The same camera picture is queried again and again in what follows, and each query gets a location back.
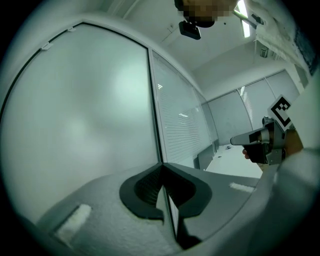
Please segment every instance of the white marker strip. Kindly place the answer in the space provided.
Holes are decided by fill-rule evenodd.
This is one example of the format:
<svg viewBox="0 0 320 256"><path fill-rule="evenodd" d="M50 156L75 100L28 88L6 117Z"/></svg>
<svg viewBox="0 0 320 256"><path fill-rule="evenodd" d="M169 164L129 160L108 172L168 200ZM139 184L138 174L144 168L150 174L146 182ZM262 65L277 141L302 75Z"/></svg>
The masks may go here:
<svg viewBox="0 0 320 256"><path fill-rule="evenodd" d="M240 190L248 193L252 193L253 191L255 191L255 188L253 186L240 185L234 182L230 183L229 187L235 190Z"/></svg>
<svg viewBox="0 0 320 256"><path fill-rule="evenodd" d="M70 247L70 242L88 219L92 208L81 204L55 233L55 237Z"/></svg>

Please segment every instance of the white blind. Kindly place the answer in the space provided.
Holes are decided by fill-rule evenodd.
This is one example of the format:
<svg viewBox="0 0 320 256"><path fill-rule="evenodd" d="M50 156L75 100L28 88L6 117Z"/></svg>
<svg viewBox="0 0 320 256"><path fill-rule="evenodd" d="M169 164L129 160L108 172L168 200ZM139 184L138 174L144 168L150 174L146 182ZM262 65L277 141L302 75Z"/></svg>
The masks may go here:
<svg viewBox="0 0 320 256"><path fill-rule="evenodd" d="M154 53L154 74L168 162L194 167L210 136L194 88L166 60Z"/></svg>

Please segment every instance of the ceiling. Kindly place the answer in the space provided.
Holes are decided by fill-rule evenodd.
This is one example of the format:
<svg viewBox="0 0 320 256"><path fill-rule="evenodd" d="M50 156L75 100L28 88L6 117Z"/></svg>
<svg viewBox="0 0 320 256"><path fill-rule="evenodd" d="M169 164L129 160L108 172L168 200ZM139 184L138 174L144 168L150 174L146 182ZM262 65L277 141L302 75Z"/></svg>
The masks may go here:
<svg viewBox="0 0 320 256"><path fill-rule="evenodd" d="M210 28L200 28L200 40L183 36L179 22L184 18L178 13L174 0L105 0L100 9L130 21L140 32L168 47L192 71L255 39L252 28L251 36L244 37L241 21L234 15L218 19Z"/></svg>

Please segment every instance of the door hinge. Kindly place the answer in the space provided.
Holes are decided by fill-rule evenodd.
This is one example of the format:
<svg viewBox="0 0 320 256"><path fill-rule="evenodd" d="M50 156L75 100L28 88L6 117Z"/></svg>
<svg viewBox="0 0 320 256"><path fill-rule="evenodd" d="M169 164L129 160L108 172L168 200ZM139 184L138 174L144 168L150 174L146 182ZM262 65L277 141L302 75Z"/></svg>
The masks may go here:
<svg viewBox="0 0 320 256"><path fill-rule="evenodd" d="M72 26L72 27L68 28L68 31L69 31L69 32L74 32L74 31L76 31L76 28L74 28L74 27Z"/></svg>
<svg viewBox="0 0 320 256"><path fill-rule="evenodd" d="M53 43L47 42L44 46L41 47L41 50L47 51L47 50L49 50L53 45L54 45Z"/></svg>

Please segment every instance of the light fixture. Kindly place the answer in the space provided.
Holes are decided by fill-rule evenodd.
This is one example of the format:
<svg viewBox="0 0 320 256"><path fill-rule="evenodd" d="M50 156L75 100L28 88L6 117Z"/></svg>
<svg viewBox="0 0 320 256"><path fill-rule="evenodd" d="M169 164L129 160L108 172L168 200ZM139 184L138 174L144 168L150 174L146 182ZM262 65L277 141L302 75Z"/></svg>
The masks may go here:
<svg viewBox="0 0 320 256"><path fill-rule="evenodd" d="M246 8L246 5L245 5L245 1L244 0L240 0L238 2L237 6L239 8L240 13L243 16L245 16L246 18L248 18L248 13L247 13L247 8ZM246 23L245 21L242 21L242 27L243 27L244 38L250 37L250 26L249 26L249 24Z"/></svg>
<svg viewBox="0 0 320 256"><path fill-rule="evenodd" d="M179 116L182 116L182 117L184 117L184 118L188 118L188 117L189 117L188 115L182 114L182 113L180 113Z"/></svg>

